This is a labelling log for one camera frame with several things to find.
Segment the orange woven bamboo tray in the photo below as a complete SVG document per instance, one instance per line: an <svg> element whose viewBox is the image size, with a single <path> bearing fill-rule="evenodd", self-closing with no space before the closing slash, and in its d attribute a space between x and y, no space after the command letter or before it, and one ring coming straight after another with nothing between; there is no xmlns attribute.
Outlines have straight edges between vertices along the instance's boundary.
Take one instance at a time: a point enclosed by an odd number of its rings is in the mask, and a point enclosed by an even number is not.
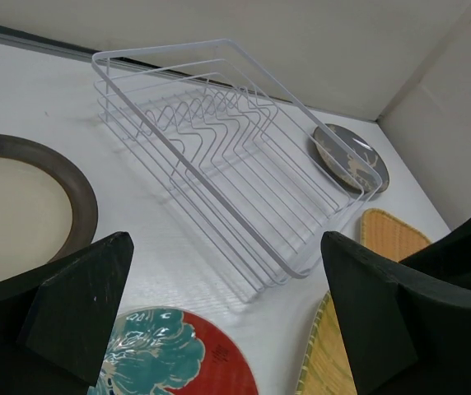
<svg viewBox="0 0 471 395"><path fill-rule="evenodd" d="M395 262L431 244L422 232L379 208L370 208L361 215L360 240L364 247Z"/></svg>

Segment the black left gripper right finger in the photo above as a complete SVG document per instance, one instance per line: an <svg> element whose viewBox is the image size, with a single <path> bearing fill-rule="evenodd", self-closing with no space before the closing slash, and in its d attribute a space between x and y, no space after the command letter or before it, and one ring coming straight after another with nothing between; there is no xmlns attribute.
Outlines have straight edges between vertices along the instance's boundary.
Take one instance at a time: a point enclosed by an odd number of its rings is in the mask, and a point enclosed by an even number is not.
<svg viewBox="0 0 471 395"><path fill-rule="evenodd" d="M324 270L360 394L471 394L471 218L397 263L336 232Z"/></svg>

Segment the red teal floral plate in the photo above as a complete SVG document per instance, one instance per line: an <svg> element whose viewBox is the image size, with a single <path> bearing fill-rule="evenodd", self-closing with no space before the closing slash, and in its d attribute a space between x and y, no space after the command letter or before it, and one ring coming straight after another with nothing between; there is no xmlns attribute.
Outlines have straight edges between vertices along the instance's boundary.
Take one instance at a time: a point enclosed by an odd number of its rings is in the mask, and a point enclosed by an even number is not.
<svg viewBox="0 0 471 395"><path fill-rule="evenodd" d="M189 311L152 307L120 314L90 394L256 394L240 348Z"/></svg>

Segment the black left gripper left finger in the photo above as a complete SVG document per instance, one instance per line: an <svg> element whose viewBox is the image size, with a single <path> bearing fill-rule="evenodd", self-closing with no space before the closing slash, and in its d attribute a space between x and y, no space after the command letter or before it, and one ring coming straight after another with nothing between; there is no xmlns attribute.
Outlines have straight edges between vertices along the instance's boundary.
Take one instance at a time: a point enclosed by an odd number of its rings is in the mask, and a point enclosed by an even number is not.
<svg viewBox="0 0 471 395"><path fill-rule="evenodd" d="M0 387L96 384L133 251L116 232L0 281Z"/></svg>

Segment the yellow green woven tray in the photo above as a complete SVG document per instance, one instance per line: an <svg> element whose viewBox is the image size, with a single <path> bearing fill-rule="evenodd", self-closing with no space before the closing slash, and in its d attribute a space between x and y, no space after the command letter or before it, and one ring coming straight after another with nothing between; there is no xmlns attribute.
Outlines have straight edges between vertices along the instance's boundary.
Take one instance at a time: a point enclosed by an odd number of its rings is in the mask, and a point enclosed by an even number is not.
<svg viewBox="0 0 471 395"><path fill-rule="evenodd" d="M356 394L333 299L328 291L311 326L295 394Z"/></svg>

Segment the brown rimmed cream plate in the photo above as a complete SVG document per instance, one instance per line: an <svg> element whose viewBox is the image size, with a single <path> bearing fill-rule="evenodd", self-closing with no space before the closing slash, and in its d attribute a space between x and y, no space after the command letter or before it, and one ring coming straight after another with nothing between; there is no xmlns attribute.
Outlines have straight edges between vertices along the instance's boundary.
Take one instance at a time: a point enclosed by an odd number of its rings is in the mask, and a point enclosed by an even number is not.
<svg viewBox="0 0 471 395"><path fill-rule="evenodd" d="M57 151L0 134L0 281L89 245L98 223L86 176Z"/></svg>

